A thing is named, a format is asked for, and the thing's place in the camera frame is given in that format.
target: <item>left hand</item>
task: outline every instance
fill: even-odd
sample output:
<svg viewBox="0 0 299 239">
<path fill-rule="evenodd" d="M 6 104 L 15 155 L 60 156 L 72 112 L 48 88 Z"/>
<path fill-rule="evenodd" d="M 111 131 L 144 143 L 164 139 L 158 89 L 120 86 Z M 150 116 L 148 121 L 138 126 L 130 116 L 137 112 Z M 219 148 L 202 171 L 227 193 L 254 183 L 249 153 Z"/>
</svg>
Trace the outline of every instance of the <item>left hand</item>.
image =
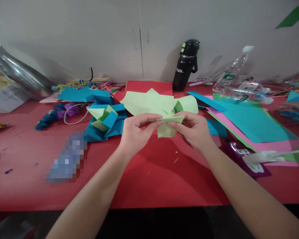
<svg viewBox="0 0 299 239">
<path fill-rule="evenodd" d="M 144 148 L 154 130 L 163 124 L 161 120 L 156 121 L 161 118 L 163 118 L 162 115 L 148 113 L 126 118 L 124 120 L 121 143 L 118 148 L 134 156 Z M 151 123 L 145 129 L 141 129 L 141 126 L 147 122 Z"/>
</svg>

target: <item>purple item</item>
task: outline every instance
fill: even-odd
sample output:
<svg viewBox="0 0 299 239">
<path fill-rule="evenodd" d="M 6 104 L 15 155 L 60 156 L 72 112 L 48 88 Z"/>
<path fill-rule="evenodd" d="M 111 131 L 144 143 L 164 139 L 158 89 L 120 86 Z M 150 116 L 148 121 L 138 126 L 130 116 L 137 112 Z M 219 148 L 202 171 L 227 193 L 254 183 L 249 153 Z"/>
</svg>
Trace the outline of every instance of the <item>purple item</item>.
<svg viewBox="0 0 299 239">
<path fill-rule="evenodd" d="M 74 102 L 70 102 L 70 103 L 68 103 L 68 104 L 66 104 L 64 107 L 65 107 L 65 109 L 69 109 L 71 106 L 74 106 L 75 105 L 75 103 Z M 65 110 L 59 110 L 58 112 L 57 112 L 57 118 L 59 119 L 59 120 L 62 120 L 62 119 L 64 119 L 64 114 L 65 114 Z M 79 106 L 74 106 L 74 107 L 72 107 L 71 109 L 69 109 L 68 110 L 68 112 L 67 112 L 67 114 L 66 114 L 66 119 L 67 118 L 70 118 L 70 117 L 72 117 L 72 116 L 74 116 L 74 115 L 77 115 L 77 114 L 79 114 L 80 113 L 80 107 Z"/>
<path fill-rule="evenodd" d="M 252 178 L 260 178 L 271 176 L 269 170 L 263 165 L 260 164 L 263 168 L 263 172 L 254 172 L 251 170 L 248 165 L 244 162 L 243 156 L 254 153 L 253 150 L 247 148 L 241 142 L 230 142 L 224 145 L 224 150 L 228 157 L 230 157 L 236 164 L 238 164 L 249 176 Z"/>
</svg>

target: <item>right hand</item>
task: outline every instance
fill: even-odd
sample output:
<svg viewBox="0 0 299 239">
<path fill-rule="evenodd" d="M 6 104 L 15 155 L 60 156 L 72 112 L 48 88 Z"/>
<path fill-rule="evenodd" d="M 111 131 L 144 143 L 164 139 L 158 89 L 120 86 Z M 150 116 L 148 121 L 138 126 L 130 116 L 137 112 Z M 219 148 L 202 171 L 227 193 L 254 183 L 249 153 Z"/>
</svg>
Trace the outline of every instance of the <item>right hand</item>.
<svg viewBox="0 0 299 239">
<path fill-rule="evenodd" d="M 169 126 L 182 133 L 186 140 L 197 150 L 203 150 L 215 145 L 208 129 L 208 124 L 203 116 L 181 111 L 174 116 L 184 116 L 182 123 L 169 122 Z"/>
</svg>

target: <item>hand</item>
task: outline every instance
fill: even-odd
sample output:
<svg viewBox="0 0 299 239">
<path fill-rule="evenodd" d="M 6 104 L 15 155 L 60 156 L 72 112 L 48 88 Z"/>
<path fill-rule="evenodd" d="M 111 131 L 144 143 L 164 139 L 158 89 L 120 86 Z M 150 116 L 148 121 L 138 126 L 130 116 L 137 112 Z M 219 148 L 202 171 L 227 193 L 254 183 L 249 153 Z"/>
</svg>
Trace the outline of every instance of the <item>hand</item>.
<svg viewBox="0 0 299 239">
<path fill-rule="evenodd" d="M 184 116 L 183 122 L 181 124 L 171 121 L 169 126 L 182 133 L 195 149 L 202 151 L 215 145 L 204 117 L 186 111 L 181 111 L 174 116 Z"/>
<path fill-rule="evenodd" d="M 162 115 L 156 114 L 140 114 L 126 118 L 119 148 L 134 156 L 144 148 L 154 130 L 163 124 L 162 120 L 156 121 L 161 118 L 163 118 Z M 141 126 L 148 122 L 151 123 L 145 129 L 141 129 Z"/>
</svg>

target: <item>pink paper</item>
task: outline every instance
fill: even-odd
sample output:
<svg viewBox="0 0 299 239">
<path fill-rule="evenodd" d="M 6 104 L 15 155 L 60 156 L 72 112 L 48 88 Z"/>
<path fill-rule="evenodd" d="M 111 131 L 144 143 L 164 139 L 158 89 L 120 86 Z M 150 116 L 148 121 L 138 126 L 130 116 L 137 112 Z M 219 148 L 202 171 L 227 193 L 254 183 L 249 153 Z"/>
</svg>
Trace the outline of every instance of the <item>pink paper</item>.
<svg viewBox="0 0 299 239">
<path fill-rule="evenodd" d="M 288 152 L 299 147 L 299 139 L 296 140 L 286 140 L 278 142 L 268 142 L 268 143 L 253 143 L 251 142 L 223 113 L 215 110 L 212 107 L 207 107 L 207 109 L 213 113 L 221 122 L 223 122 L 228 128 L 234 131 L 238 136 L 240 136 L 244 141 L 246 141 L 251 147 L 255 148 L 257 151 L 277 151 L 277 152 Z M 299 167 L 299 163 L 291 161 L 273 162 L 266 163 L 266 166 L 289 166 L 289 167 Z"/>
</svg>

